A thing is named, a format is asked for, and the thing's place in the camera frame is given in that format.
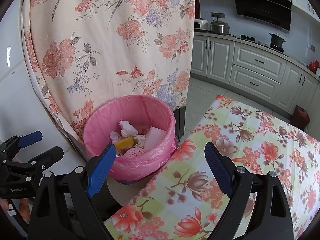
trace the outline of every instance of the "yellow sponge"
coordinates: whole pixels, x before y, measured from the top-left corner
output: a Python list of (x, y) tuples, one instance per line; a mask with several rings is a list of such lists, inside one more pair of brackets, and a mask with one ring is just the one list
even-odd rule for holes
[(114, 146), (116, 147), (117, 151), (120, 151), (122, 149), (132, 147), (134, 145), (133, 137), (130, 136), (128, 138), (124, 138), (118, 142), (114, 143)]

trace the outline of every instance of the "pink trash bag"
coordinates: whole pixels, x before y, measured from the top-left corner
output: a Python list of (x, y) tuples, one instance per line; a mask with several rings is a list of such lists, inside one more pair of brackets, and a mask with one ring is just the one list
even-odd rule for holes
[(153, 149), (142, 155), (116, 158), (109, 175), (117, 180), (142, 179), (163, 166), (175, 151), (175, 118), (168, 104), (148, 95), (130, 95), (116, 98), (96, 110), (87, 121), (83, 140), (87, 157), (100, 155), (108, 143), (112, 131), (120, 133), (119, 121), (126, 120), (141, 134), (151, 126), (167, 131)]

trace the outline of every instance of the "gas stove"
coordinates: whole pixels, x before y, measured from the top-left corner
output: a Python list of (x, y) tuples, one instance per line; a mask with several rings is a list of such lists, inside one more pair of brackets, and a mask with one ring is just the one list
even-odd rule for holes
[(254, 37), (250, 37), (250, 36), (242, 34), (241, 36), (236, 36), (236, 38), (237, 39), (241, 39), (241, 40), (245, 40), (245, 41), (249, 41), (249, 42), (258, 44), (260, 46), (267, 47), (269, 49), (273, 49), (276, 52), (279, 52), (279, 53), (283, 54), (284, 56), (288, 57), (286, 54), (284, 54), (284, 50), (282, 48), (279, 48), (279, 47), (277, 47), (277, 46), (275, 46), (273, 44), (266, 44), (264, 42), (257, 41)]

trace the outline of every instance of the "kitchen cabinet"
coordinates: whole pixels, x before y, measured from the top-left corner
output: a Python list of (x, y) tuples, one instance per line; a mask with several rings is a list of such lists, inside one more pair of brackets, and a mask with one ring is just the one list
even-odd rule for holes
[(308, 133), (314, 139), (320, 141), (320, 83), (316, 88), (316, 92), (311, 100), (311, 104), (308, 109), (306, 109), (309, 117), (310, 123), (308, 124)]
[(287, 62), (279, 93), (276, 95), (273, 102), (275, 106), (278, 106), (286, 112), (290, 111), (299, 90), (303, 75), (304, 71), (301, 68), (295, 66), (291, 62)]
[(280, 87), (280, 83), (236, 65), (232, 66), (229, 84), (269, 103), (274, 101)]
[(191, 60), (191, 73), (207, 75), (209, 37), (194, 35)]
[(293, 114), (296, 105), (305, 110), (309, 108), (318, 83), (314, 77), (306, 72), (303, 73), (297, 96), (292, 103), (289, 114)]
[(315, 20), (320, 22), (317, 13), (308, 0), (292, 0), (292, 5), (311, 15)]
[(274, 54), (243, 43), (236, 43), (233, 64), (255, 71), (281, 82), (286, 60)]
[(316, 19), (318, 22), (320, 22), (320, 18), (318, 17), (315, 9), (311, 6), (311, 15), (314, 19)]
[(234, 41), (210, 37), (207, 77), (228, 84), (234, 50)]

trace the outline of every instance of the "range hood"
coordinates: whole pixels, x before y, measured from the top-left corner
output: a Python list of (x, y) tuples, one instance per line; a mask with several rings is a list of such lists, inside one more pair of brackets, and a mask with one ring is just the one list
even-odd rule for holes
[(292, 0), (235, 0), (237, 14), (289, 33)]

